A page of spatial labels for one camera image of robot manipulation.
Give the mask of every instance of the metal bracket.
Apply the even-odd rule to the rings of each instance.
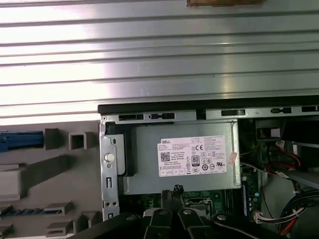
[[[120,213],[118,197],[117,161],[119,149],[117,144],[124,145],[124,135],[105,135],[106,125],[100,125],[100,162],[101,187],[103,200],[103,220],[110,219]]]

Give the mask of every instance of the black plastic edge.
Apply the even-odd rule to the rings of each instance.
[[[308,106],[317,104],[319,104],[319,96],[267,97],[99,105],[98,113],[101,115],[116,115],[139,112]]]

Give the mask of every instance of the power supply label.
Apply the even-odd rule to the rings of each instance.
[[[224,136],[162,139],[158,158],[160,177],[227,172]]]

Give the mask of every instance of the blue plastic part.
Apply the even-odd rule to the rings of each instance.
[[[13,217],[13,216],[27,216],[27,215],[48,215],[48,214],[60,214],[61,210],[45,211],[44,208],[34,208],[34,209],[11,209],[4,214],[0,214],[0,218]]]
[[[0,132],[0,152],[24,147],[43,147],[43,132]]]

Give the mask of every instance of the red sticker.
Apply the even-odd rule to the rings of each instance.
[[[230,165],[234,165],[235,164],[237,155],[238,155],[238,153],[231,152],[230,159],[229,159],[229,162],[228,162]]]

